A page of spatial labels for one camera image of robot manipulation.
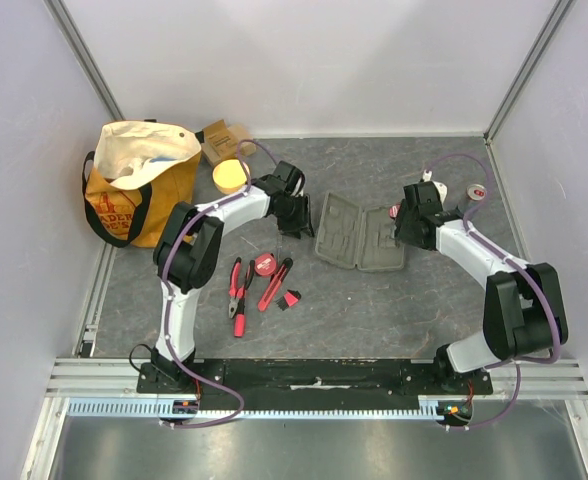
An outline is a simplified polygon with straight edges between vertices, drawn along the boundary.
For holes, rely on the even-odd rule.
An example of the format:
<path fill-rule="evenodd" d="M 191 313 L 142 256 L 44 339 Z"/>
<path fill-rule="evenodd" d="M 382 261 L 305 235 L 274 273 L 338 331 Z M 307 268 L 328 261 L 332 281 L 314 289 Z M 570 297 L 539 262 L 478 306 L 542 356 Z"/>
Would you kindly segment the grey plastic tool case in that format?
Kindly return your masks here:
<path fill-rule="evenodd" d="M 362 208 L 333 192 L 325 196 L 315 254 L 343 269 L 363 272 L 402 270 L 405 249 L 394 237 L 386 206 Z"/>

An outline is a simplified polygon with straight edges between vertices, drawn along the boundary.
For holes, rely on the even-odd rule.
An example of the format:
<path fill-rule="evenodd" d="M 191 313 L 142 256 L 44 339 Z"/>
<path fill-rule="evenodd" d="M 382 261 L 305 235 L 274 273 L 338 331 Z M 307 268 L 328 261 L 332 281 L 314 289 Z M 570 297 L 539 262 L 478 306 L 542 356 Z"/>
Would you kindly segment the red utility knife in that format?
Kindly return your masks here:
<path fill-rule="evenodd" d="M 281 265 L 278 267 L 275 275 L 268 284 L 266 290 L 258 301 L 257 307 L 259 312 L 265 312 L 269 307 L 270 303 L 274 299 L 275 295 L 281 288 L 286 276 L 290 272 L 294 261 L 287 257 L 283 260 Z"/>

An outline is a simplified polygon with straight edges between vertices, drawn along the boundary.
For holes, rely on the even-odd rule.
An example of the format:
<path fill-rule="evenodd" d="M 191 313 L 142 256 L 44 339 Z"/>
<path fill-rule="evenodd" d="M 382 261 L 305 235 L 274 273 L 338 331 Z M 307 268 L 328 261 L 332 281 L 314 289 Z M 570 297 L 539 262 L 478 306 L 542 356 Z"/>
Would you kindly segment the red black pliers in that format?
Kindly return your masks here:
<path fill-rule="evenodd" d="M 230 302 L 228 308 L 228 316 L 230 319 L 233 319 L 238 314 L 244 312 L 246 293 L 252 284 L 255 274 L 255 261 L 251 260 L 249 262 L 244 277 L 241 277 L 241 273 L 242 259 L 237 257 L 230 273 Z"/>

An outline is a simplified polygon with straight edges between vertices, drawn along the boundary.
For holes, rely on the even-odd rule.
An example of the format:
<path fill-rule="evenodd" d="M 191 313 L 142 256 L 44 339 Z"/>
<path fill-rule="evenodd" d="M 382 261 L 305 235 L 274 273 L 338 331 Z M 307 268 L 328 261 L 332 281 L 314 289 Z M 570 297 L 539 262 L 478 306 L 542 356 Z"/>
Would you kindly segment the large red screwdriver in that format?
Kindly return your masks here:
<path fill-rule="evenodd" d="M 241 338 L 245 334 L 246 317 L 245 317 L 245 300 L 241 299 L 238 301 L 235 313 L 234 313 L 234 331 L 233 334 L 236 338 Z"/>

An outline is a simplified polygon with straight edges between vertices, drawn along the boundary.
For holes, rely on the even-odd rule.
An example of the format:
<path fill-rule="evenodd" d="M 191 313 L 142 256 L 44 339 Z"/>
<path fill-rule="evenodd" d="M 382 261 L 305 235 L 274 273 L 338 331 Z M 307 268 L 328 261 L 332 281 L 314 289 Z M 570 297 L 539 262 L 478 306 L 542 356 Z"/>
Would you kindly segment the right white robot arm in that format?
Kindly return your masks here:
<path fill-rule="evenodd" d="M 443 206 L 446 187 L 422 180 L 404 188 L 395 216 L 400 243 L 450 258 L 485 294 L 482 328 L 437 350 L 432 381 L 457 392 L 468 373 L 510 361 L 554 363 L 569 337 L 561 286 L 548 263 L 529 263 L 476 229 L 470 213 Z"/>

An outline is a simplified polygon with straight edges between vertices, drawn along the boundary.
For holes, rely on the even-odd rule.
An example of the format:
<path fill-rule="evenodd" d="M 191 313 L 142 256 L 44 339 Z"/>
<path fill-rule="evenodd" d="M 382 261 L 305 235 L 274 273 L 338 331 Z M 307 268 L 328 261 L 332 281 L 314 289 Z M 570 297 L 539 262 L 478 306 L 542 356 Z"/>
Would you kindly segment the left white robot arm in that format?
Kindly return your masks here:
<path fill-rule="evenodd" d="M 251 179 L 216 201 L 173 208 L 153 253 L 163 295 L 162 327 L 147 364 L 170 391 L 184 392 L 194 380 L 194 325 L 198 299 L 212 277 L 223 237 L 253 221 L 273 216 L 279 233 L 313 235 L 305 176 L 279 162 L 271 174 Z"/>

